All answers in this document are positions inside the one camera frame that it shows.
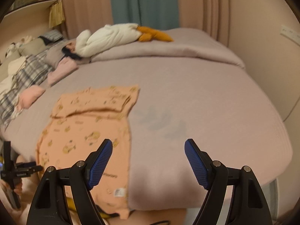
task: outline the pink cloth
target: pink cloth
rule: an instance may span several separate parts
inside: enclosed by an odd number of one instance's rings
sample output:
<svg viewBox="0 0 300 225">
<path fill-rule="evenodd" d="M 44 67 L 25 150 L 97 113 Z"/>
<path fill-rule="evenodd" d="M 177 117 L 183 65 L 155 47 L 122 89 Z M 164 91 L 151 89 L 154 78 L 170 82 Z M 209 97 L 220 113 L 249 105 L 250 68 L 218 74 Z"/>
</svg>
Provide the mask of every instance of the pink cloth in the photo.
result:
<svg viewBox="0 0 300 225">
<path fill-rule="evenodd" d="M 45 89 L 38 85 L 32 85 L 22 91 L 19 96 L 19 103 L 17 105 L 18 111 L 28 109 L 43 93 Z"/>
<path fill-rule="evenodd" d="M 55 71 L 48 74 L 48 84 L 54 85 L 64 77 L 68 76 L 74 70 L 78 69 L 76 62 L 70 58 L 63 58 L 59 63 Z"/>
</svg>

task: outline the hand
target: hand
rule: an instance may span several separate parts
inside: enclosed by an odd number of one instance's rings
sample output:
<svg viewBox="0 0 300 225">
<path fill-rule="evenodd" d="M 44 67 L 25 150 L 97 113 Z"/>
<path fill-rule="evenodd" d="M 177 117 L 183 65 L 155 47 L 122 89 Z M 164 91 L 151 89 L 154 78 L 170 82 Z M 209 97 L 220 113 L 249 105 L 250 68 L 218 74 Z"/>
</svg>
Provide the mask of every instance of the hand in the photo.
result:
<svg viewBox="0 0 300 225">
<path fill-rule="evenodd" d="M 0 179 L 0 184 L 1 186 L 3 186 L 6 190 L 11 190 L 11 187 L 9 186 L 9 184 L 7 182 L 5 182 L 4 180 Z M 17 184 L 15 186 L 15 189 L 13 190 L 17 195 L 21 195 L 22 194 L 22 180 L 20 181 L 19 184 Z"/>
</svg>

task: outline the cartoon print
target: cartoon print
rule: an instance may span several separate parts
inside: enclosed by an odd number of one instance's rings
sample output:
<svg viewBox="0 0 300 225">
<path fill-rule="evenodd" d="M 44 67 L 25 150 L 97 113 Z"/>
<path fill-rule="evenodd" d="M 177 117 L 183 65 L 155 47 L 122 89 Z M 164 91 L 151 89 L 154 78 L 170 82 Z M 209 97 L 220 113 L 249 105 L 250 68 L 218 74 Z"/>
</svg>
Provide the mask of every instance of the cartoon print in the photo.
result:
<svg viewBox="0 0 300 225">
<path fill-rule="evenodd" d="M 117 145 L 119 144 L 120 142 L 118 141 L 118 139 L 115 139 L 112 143 L 112 147 L 115 148 L 117 147 Z"/>
<path fill-rule="evenodd" d="M 42 155 L 41 165 L 44 167 L 49 162 L 49 155 L 46 152 L 44 155 Z"/>
<path fill-rule="evenodd" d="M 113 93 L 115 93 L 116 95 L 119 95 L 120 92 L 117 89 L 114 89 Z"/>
<path fill-rule="evenodd" d="M 129 128 L 124 128 L 124 130 L 123 130 L 123 137 L 126 135 L 126 134 L 130 134 L 130 132 L 129 132 Z"/>
<path fill-rule="evenodd" d="M 71 104 L 78 104 L 78 103 L 79 103 L 78 97 L 75 100 L 71 101 Z"/>
<path fill-rule="evenodd" d="M 118 114 L 116 115 L 116 118 L 117 118 L 118 120 L 121 120 L 123 117 L 124 117 L 124 114 L 123 114 L 123 113 L 118 113 Z"/>
<path fill-rule="evenodd" d="M 45 130 L 42 131 L 42 135 L 46 136 L 47 134 L 48 134 L 47 129 L 45 129 Z"/>
<path fill-rule="evenodd" d="M 64 120 L 59 119 L 56 124 L 57 125 L 62 125 L 65 121 L 67 121 L 67 120 L 66 119 L 64 119 Z"/>
<path fill-rule="evenodd" d="M 64 107 L 63 107 L 63 105 L 62 104 L 59 104 L 58 106 L 57 106 L 57 109 L 60 111 L 60 110 L 62 110 Z"/>
<path fill-rule="evenodd" d="M 89 136 L 85 136 L 84 139 L 91 146 L 94 143 L 98 142 L 100 133 L 98 131 L 92 132 Z"/>
<path fill-rule="evenodd" d="M 67 133 L 67 132 L 69 132 L 70 131 L 70 126 L 68 126 L 68 127 L 66 127 L 65 129 L 64 129 L 64 131 Z"/>
<path fill-rule="evenodd" d="M 130 89 L 130 92 L 135 92 L 137 90 L 137 87 L 132 87 L 131 89 Z"/>
<path fill-rule="evenodd" d="M 68 143 L 65 144 L 65 146 L 62 149 L 62 152 L 64 154 L 69 154 L 69 152 L 71 150 L 75 150 L 76 149 L 76 144 L 73 140 L 70 140 Z"/>
<path fill-rule="evenodd" d="M 100 116 L 98 116 L 98 117 L 96 117 L 96 120 L 95 120 L 96 122 L 101 122 L 102 121 L 102 117 L 100 117 Z"/>
</svg>

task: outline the wall outlet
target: wall outlet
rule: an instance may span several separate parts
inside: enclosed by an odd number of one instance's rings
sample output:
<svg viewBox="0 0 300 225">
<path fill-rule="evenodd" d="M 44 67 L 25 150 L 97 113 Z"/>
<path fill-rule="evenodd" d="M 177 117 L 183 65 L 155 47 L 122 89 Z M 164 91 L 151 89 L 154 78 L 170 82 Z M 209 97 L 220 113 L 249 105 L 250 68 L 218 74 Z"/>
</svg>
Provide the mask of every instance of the wall outlet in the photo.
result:
<svg viewBox="0 0 300 225">
<path fill-rule="evenodd" d="M 300 33 L 297 33 L 289 27 L 282 25 L 280 34 L 286 36 L 300 46 Z"/>
</svg>

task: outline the beige wall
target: beige wall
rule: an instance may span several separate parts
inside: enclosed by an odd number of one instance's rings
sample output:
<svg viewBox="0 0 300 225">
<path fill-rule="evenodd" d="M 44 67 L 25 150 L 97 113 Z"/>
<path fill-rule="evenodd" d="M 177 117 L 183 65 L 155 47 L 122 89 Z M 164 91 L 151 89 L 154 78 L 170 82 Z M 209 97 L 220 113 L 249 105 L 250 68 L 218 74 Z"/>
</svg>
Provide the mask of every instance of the beige wall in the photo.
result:
<svg viewBox="0 0 300 225">
<path fill-rule="evenodd" d="M 0 60 L 3 61 L 8 46 L 22 37 L 37 37 L 49 30 L 49 8 L 31 12 L 22 16 L 7 17 L 0 24 Z"/>
<path fill-rule="evenodd" d="M 300 32 L 300 24 L 284 0 L 230 0 L 229 48 L 286 119 L 300 96 L 300 47 L 280 35 L 281 25 Z M 300 111 L 287 119 L 294 149 L 292 164 L 279 177 L 279 215 L 300 196 Z"/>
</svg>

